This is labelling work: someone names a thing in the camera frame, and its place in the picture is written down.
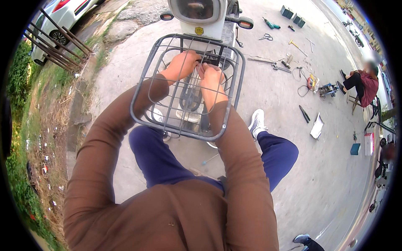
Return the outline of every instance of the person's right hand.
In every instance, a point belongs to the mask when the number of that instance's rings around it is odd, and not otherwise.
[[[202,65],[198,64],[196,69],[201,78],[200,86],[203,87],[201,92],[208,111],[211,110],[214,104],[228,100],[228,97],[223,94],[225,92],[221,82],[225,80],[225,77],[219,67],[203,63]]]

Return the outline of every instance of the hand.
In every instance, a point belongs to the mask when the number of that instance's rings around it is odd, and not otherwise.
[[[201,88],[201,92],[208,111],[212,109],[214,104],[228,100],[228,97],[223,94],[224,90],[220,85],[225,80],[225,77],[219,67],[203,63],[202,65],[197,65],[197,71],[201,78],[200,86],[204,87]]]
[[[168,80],[169,85],[172,85],[177,79],[182,80],[190,75],[198,64],[198,59],[201,59],[201,56],[195,51],[184,51],[176,55],[170,62],[168,68],[160,73]]]

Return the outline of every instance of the scooter headlight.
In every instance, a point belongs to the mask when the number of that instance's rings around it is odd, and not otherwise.
[[[169,7],[173,15],[182,22],[212,24],[222,19],[224,1],[226,0],[169,0]]]

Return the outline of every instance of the white car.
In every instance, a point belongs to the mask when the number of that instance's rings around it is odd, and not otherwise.
[[[88,10],[90,10],[94,5],[101,4],[104,1],[105,0],[51,0],[51,2],[49,2],[43,9],[59,27],[64,26],[70,30],[74,24],[88,12]],[[35,25],[62,45],[66,45],[69,42],[69,40],[59,32],[56,26],[54,26],[53,23],[43,15],[43,13],[39,15]],[[37,29],[33,29],[33,31],[36,34],[39,34],[39,36],[49,44],[56,46],[53,41],[40,33]],[[31,58],[35,63],[38,65],[44,65],[44,54],[44,51],[32,43]]]

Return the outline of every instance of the power drill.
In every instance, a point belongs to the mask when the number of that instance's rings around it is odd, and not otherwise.
[[[273,24],[271,22],[269,22],[267,19],[265,19],[265,17],[263,17],[264,21],[266,22],[266,24],[271,28],[271,29],[280,29],[281,27],[277,24]]]

